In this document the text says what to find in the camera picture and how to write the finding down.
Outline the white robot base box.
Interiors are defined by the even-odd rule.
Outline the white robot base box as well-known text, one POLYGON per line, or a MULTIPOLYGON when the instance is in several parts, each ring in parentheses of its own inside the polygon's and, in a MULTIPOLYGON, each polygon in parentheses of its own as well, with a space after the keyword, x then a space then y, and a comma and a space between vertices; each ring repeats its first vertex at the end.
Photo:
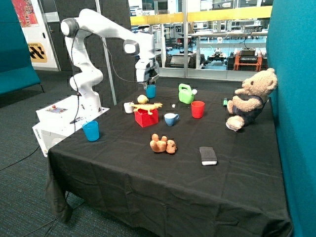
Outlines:
POLYGON ((96 112, 89 111, 81 96, 71 95, 45 108, 37 110, 39 123, 33 126, 33 132, 45 157, 48 150, 74 132, 86 122, 92 121, 107 112, 101 107, 96 112))

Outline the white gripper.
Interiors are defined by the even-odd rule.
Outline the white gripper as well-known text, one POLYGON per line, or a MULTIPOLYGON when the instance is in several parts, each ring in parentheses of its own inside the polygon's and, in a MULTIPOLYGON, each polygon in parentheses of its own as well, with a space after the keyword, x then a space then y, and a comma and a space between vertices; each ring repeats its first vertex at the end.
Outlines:
POLYGON ((147 85, 155 84, 159 78, 159 64, 155 59, 139 59, 135 68, 137 82, 142 84, 144 89, 147 89, 147 85))

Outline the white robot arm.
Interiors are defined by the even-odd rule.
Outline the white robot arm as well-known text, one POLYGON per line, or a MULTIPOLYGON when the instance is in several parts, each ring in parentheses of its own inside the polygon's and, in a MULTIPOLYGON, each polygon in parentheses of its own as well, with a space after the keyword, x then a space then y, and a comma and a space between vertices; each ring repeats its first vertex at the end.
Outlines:
POLYGON ((91 63, 84 45, 84 39, 91 34, 102 38, 120 38, 127 55, 139 56, 135 65, 138 83, 147 87, 158 79, 159 63, 156 61, 153 34, 133 33, 90 9, 83 9, 76 18, 64 19, 61 31, 73 65, 81 70, 71 77, 70 85, 83 97, 83 107, 87 112, 97 113, 101 110, 99 94, 92 88, 103 80, 103 73, 91 63))

